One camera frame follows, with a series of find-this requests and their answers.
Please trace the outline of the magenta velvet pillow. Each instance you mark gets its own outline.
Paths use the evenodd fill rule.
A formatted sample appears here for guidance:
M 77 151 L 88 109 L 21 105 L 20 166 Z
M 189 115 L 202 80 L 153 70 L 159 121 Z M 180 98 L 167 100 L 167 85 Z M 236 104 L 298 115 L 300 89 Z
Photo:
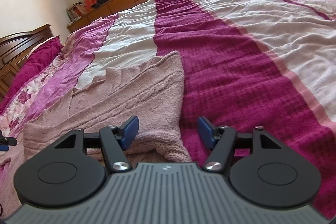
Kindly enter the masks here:
M 19 70 L 13 79 L 9 91 L 1 102 L 1 114 L 3 114 L 13 99 L 18 96 L 19 103 L 25 104 L 31 98 L 29 88 L 25 84 L 38 76 L 54 58 L 60 53 L 63 45 L 60 37 L 56 36 L 47 39 L 39 44 L 35 50 L 27 57 L 23 67 Z

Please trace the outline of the dark wooden headboard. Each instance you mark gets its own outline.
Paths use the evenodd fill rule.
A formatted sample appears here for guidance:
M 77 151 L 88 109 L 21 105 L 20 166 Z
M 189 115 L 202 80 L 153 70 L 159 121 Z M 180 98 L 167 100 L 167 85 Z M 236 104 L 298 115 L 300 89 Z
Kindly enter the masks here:
M 27 57 L 49 38 L 53 38 L 50 25 L 33 31 L 18 32 L 1 38 L 1 100 L 9 91 L 14 77 L 23 67 Z

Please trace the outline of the pink and white striped bedspread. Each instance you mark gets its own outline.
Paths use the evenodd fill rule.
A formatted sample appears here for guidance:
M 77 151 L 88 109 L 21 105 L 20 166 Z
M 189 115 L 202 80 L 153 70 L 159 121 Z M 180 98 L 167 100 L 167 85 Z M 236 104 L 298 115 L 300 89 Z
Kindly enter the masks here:
M 73 128 L 1 169 L 1 223 L 335 223 L 335 0 L 148 0 L 61 43 L 3 136 L 108 68 L 178 52 L 191 159 L 109 173 L 99 130 Z M 238 133 L 224 173 L 203 169 L 200 116 Z

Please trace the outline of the stack of books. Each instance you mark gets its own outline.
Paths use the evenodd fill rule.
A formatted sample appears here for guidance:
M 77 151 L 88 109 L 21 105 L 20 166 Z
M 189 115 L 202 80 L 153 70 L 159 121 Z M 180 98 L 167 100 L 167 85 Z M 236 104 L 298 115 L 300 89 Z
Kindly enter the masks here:
M 84 15 L 88 14 L 86 5 L 83 2 L 74 3 L 72 6 L 66 9 L 66 12 L 71 22 L 75 22 Z

